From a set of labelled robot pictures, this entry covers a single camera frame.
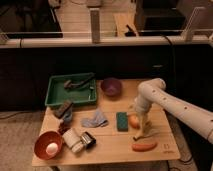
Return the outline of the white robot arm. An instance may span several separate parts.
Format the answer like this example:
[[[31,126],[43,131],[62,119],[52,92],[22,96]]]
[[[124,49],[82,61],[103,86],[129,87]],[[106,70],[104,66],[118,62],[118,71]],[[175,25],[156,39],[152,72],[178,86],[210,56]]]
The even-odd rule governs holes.
[[[147,114],[152,104],[156,103],[213,144],[213,112],[176,98],[166,93],[165,88],[166,84],[161,78],[143,81],[138,85],[134,108],[140,129],[133,139],[138,140],[145,135]]]

